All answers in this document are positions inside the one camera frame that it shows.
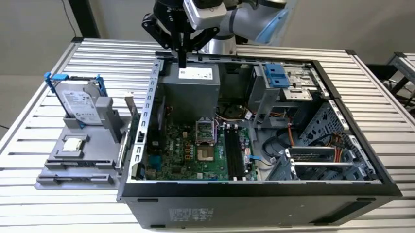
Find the expansion slot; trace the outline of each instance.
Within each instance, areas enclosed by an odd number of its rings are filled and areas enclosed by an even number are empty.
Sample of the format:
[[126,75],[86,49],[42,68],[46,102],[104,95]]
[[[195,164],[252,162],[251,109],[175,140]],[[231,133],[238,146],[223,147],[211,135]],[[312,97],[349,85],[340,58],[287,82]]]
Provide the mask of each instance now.
[[224,129],[224,141],[230,180],[242,180],[244,176],[244,163],[239,148],[238,129]]

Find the small chip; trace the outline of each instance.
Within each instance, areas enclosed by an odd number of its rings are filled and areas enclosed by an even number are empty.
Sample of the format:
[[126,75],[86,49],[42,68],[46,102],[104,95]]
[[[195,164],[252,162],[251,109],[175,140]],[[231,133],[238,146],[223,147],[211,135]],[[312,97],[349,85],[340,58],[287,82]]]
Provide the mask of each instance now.
[[182,173],[182,167],[172,167],[171,168],[171,173],[172,174],[180,174]]
[[80,146],[83,145],[83,140],[80,138],[68,138],[64,143],[63,151],[79,151]]

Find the motherboard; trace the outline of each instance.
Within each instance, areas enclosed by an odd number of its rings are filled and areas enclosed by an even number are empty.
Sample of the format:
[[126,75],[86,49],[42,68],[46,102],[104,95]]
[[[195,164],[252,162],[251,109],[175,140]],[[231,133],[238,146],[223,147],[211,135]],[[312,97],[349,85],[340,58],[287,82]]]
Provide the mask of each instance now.
[[[235,139],[228,133],[236,133]],[[228,181],[235,170],[240,180],[256,180],[254,160],[248,159],[252,145],[246,128],[210,126],[210,122],[195,125],[166,126],[162,154],[151,154],[146,170],[148,180],[212,180]]]

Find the sticker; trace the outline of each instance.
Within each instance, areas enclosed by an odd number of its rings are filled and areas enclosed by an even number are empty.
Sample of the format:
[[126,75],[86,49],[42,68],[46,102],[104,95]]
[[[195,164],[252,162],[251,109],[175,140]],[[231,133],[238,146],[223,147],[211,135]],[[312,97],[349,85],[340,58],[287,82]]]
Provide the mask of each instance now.
[[172,222],[204,222],[214,217],[214,208],[171,208],[168,212]]
[[83,91],[63,91],[75,118],[84,124],[102,124],[91,95]]
[[247,119],[247,120],[250,120],[250,119],[251,119],[251,117],[252,117],[252,113],[251,113],[251,111],[247,111],[247,114],[246,114],[246,119]]
[[214,80],[212,68],[196,68],[196,67],[180,68],[179,79]]

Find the slotted aluminum surface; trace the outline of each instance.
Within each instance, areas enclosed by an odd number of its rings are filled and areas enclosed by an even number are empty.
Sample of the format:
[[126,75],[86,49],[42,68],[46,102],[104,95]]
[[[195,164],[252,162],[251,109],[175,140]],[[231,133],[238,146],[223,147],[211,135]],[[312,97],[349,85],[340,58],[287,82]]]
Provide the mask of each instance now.
[[[126,92],[134,92],[140,110],[154,52],[162,50],[151,42],[86,39],[70,46],[52,73],[91,77],[102,74],[108,94],[115,98],[115,108],[128,114],[122,98]],[[386,96],[358,58],[342,50],[259,46],[239,46],[238,53],[320,61],[405,197],[340,227],[194,229],[192,232],[414,232],[414,123]],[[34,188],[64,126],[62,116],[59,102],[43,84],[0,141],[0,167],[4,168],[0,169],[0,226],[6,226],[0,231],[139,232],[140,226],[127,205],[116,203],[115,190],[39,191]]]

